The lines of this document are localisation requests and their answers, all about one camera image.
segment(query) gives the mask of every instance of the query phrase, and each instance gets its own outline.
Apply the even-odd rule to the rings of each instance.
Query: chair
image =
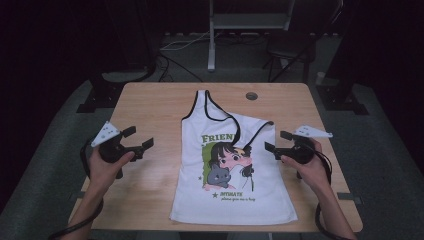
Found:
[[[316,42],[337,19],[343,0],[295,0],[287,31],[279,30],[269,35],[266,51],[271,59],[268,82],[274,82],[296,61],[303,63],[304,83],[308,82],[309,64],[315,60]],[[287,59],[288,64],[271,79],[276,59]]]

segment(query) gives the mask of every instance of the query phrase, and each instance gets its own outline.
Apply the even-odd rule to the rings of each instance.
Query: cartoon girl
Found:
[[[252,158],[250,157],[251,147],[245,149],[235,148],[229,142],[217,142],[211,149],[211,159],[208,164],[212,169],[213,166],[219,166],[223,169],[228,169],[230,172],[229,188],[244,188],[250,178],[253,191],[252,173]],[[220,188],[216,185],[206,183],[205,189],[211,187]]]

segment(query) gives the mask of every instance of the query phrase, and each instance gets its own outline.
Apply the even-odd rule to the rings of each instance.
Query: forearm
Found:
[[[331,187],[320,186],[314,192],[321,206],[326,230],[344,238],[356,239]]]
[[[90,216],[94,214],[97,207],[99,206],[100,202],[102,201],[103,195],[105,194],[105,191],[102,191],[100,189],[96,189],[93,187],[88,187],[87,191],[84,194],[84,197],[76,210],[74,216],[72,217],[71,221],[68,224],[68,227],[74,226]],[[84,227],[71,232],[63,238],[62,240],[73,240],[73,239],[88,239],[90,235],[92,222],[88,223]]]

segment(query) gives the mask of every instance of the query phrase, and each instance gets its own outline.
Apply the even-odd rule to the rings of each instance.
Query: person's left hand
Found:
[[[88,160],[90,166],[90,187],[94,187],[104,193],[107,192],[109,187],[115,181],[116,174],[125,164],[127,164],[133,157],[134,152],[124,154],[117,162],[105,162],[99,153],[99,148],[95,147],[93,153]]]

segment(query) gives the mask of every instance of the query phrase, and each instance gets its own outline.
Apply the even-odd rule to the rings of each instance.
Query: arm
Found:
[[[102,160],[98,148],[94,148],[89,159],[90,184],[77,211],[68,224],[68,227],[78,224],[90,217],[99,206],[103,196],[115,181],[119,169],[134,157],[134,152],[128,152],[115,163]],[[63,236],[62,240],[88,239],[92,223]]]
[[[313,139],[311,140],[314,142],[315,149],[322,152],[321,144]],[[304,165],[287,156],[282,156],[281,160],[284,164],[295,168],[316,194],[327,231],[344,238],[356,239],[327,180],[321,160],[316,155],[309,163]]]

